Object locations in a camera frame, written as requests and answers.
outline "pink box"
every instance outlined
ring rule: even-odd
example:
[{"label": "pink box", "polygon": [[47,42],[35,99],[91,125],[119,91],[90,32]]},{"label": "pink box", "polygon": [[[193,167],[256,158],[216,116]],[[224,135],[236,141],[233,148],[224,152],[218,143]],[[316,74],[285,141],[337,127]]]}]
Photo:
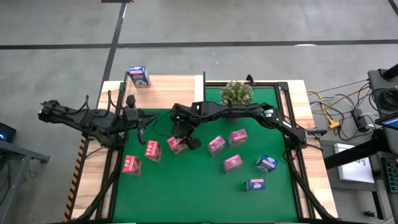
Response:
[{"label": "pink box", "polygon": [[238,168],[242,164],[243,162],[241,157],[239,155],[235,155],[224,161],[223,168],[225,172],[229,172],[231,170]]},{"label": "pink box", "polygon": [[182,142],[182,139],[176,139],[175,137],[169,138],[167,140],[167,144],[169,144],[174,154],[180,153],[183,149],[187,147],[187,145]]},{"label": "pink box", "polygon": [[141,175],[142,160],[135,156],[126,156],[123,172],[132,175]]},{"label": "pink box", "polygon": [[212,140],[209,145],[209,152],[212,156],[215,156],[219,153],[225,146],[225,140],[221,136],[217,136],[214,140]]},{"label": "pink box", "polygon": [[247,138],[248,134],[246,134],[245,129],[233,131],[231,134],[229,134],[228,144],[231,147],[240,146],[246,141]]},{"label": "pink box", "polygon": [[160,158],[162,156],[162,148],[157,141],[148,141],[145,156],[152,161],[160,162]]}]

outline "floor line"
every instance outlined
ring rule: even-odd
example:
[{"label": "floor line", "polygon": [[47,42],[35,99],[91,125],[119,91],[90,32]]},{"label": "floor line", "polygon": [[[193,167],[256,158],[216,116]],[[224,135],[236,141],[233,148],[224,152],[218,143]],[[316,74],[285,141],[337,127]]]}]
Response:
[{"label": "floor line", "polygon": [[111,44],[0,45],[0,50],[108,49]]},{"label": "floor line", "polygon": [[119,11],[118,21],[116,22],[116,27],[114,29],[113,39],[112,39],[111,48],[109,50],[108,59],[106,59],[104,74],[102,76],[101,86],[99,88],[99,96],[98,96],[98,100],[97,100],[97,106],[98,106],[98,103],[100,102],[101,91],[102,91],[104,82],[108,81],[109,77],[111,75],[113,59],[114,59],[114,55],[116,53],[116,49],[118,46],[119,36],[120,36],[121,29],[122,29],[124,13],[126,12],[126,8],[127,8],[127,4],[122,3],[121,7],[120,7],[120,11]]},{"label": "floor line", "polygon": [[398,7],[394,0],[388,0],[388,3],[390,3],[392,10],[394,10],[395,14],[398,16]]},{"label": "floor line", "polygon": [[223,42],[159,42],[118,44],[119,49],[156,49],[190,47],[275,47],[275,46],[314,46],[314,45],[374,45],[398,44],[398,39],[382,40],[291,40],[291,41],[223,41]]}]

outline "white paper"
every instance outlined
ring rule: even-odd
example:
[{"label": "white paper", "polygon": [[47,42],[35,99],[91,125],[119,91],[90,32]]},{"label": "white paper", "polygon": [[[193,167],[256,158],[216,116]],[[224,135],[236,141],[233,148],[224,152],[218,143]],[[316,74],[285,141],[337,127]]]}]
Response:
[{"label": "white paper", "polygon": [[[335,144],[335,152],[339,153],[352,147],[354,146],[337,143]],[[374,183],[372,169],[368,157],[345,164],[343,166],[339,166],[338,174],[340,180]]]}]

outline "wooden board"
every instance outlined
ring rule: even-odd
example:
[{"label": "wooden board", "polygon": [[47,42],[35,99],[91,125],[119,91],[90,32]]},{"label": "wooden board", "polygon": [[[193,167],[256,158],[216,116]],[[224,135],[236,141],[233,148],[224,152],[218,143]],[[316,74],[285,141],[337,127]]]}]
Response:
[{"label": "wooden board", "polygon": [[[138,108],[171,108],[174,103],[190,106],[194,101],[203,100],[203,76],[201,75],[151,75],[150,79],[152,86],[150,88],[141,89],[136,89],[131,80],[128,79],[125,97],[134,94],[136,96],[136,106]],[[258,82],[287,82],[289,84],[289,92],[296,122],[304,128],[310,129],[315,127],[303,80],[261,80]],[[98,108],[106,109],[108,105],[108,90],[111,90],[112,99],[116,103],[119,84],[119,81],[104,82]],[[319,146],[319,142],[314,139],[309,139],[308,143]],[[91,142],[88,146],[88,152],[94,151],[99,148],[98,146],[97,142]],[[106,150],[107,149],[103,149],[98,152],[98,154],[92,154],[86,159],[81,174],[80,185],[77,188],[75,206],[73,210],[70,211],[72,213],[72,218],[77,218],[81,215],[98,193],[104,171]],[[303,150],[303,158],[311,191],[326,210],[334,217],[337,217],[335,202],[322,153],[318,149],[307,147]],[[305,217],[307,217],[308,211],[305,196],[301,190],[299,193],[303,211]],[[105,202],[102,217],[107,216],[109,192]]]}]

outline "concrete floor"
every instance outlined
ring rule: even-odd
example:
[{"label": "concrete floor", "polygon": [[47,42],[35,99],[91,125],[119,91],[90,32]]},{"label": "concrete floor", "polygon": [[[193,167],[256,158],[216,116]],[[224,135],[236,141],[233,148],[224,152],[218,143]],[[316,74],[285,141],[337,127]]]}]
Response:
[{"label": "concrete floor", "polygon": [[[0,0],[0,45],[110,44],[120,6],[95,0]],[[137,0],[127,6],[119,43],[371,39],[398,39],[398,17],[387,0]],[[13,223],[62,220],[80,134],[39,121],[39,103],[57,99],[77,108],[89,94],[93,107],[108,53],[0,50],[0,121],[18,130],[16,144],[51,155],[47,165],[31,165],[39,176],[24,184]],[[389,68],[397,58],[398,45],[117,49],[109,79],[121,80],[130,65],[145,65],[150,74],[205,70],[209,80],[228,80],[250,73],[258,80],[302,79],[307,89],[322,90],[363,80],[368,70]],[[344,104],[338,108],[349,110]],[[361,108],[373,113],[366,102]],[[314,117],[326,129],[324,117]],[[354,131],[349,123],[345,129]],[[332,133],[324,138],[337,140]],[[382,222],[361,214],[374,210],[369,192],[333,189],[333,195],[340,218]]]}]

